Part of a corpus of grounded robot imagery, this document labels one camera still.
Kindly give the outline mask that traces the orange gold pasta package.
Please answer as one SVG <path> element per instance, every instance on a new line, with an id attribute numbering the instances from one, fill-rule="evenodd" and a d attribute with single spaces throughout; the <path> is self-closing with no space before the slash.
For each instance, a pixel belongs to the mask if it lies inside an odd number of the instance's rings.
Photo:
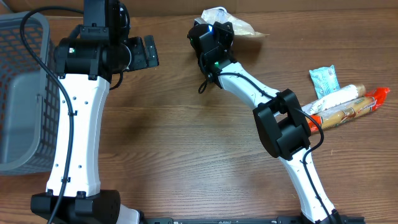
<path id="1" fill-rule="evenodd" d="M 314 123 L 307 118 L 311 132 L 318 131 L 317 124 L 322 129 L 334 128 L 377 110 L 384 104 L 390 91 L 390 88 L 377 88 L 364 96 L 311 115 L 315 121 Z"/>

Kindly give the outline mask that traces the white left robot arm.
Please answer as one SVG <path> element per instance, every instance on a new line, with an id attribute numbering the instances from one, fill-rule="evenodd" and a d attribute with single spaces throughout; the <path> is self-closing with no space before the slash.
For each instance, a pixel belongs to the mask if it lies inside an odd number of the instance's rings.
<path id="1" fill-rule="evenodd" d="M 130 17 L 119 1 L 85 1 L 83 24 L 62 39 L 48 71 L 60 91 L 57 144 L 43 193 L 32 212 L 49 223 L 144 223 L 144 214 L 103 190 L 98 171 L 101 119 L 113 75 L 156 67 L 154 38 L 130 37 Z"/>

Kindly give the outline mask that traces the white bamboo print tube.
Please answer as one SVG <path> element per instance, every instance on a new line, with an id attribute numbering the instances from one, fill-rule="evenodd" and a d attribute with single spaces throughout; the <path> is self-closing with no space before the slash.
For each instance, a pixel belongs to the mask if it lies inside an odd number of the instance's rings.
<path id="1" fill-rule="evenodd" d="M 366 87 L 363 84 L 351 84 L 305 105 L 302 107 L 302 110 L 309 115 L 317 114 L 332 107 L 362 97 L 364 96 L 365 92 Z"/>

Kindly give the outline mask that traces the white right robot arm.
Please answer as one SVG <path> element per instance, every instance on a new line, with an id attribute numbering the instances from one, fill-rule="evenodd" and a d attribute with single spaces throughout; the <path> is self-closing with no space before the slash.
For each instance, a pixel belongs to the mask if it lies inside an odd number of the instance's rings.
<path id="1" fill-rule="evenodd" d="M 205 22 L 196 18 L 187 34 L 205 76 L 203 93 L 214 83 L 242 100 L 252 110 L 259 139 L 265 150 L 286 168 L 300 200 L 304 223 L 341 223 L 328 199 L 316 168 L 310 144 L 310 115 L 302 110 L 296 94 L 270 88 L 250 75 L 233 57 L 234 30 L 231 22 Z"/>

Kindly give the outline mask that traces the clear brown snack pouch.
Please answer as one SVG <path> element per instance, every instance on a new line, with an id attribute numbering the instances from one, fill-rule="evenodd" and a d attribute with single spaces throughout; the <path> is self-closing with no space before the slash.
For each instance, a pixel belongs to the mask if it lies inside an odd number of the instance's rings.
<path id="1" fill-rule="evenodd" d="M 241 37 L 257 38 L 266 36 L 266 34 L 255 31 L 249 23 L 222 10 L 213 8 L 205 9 L 201 14 L 201 18 L 209 24 L 214 24 L 215 22 L 231 22 L 233 24 L 234 34 Z"/>

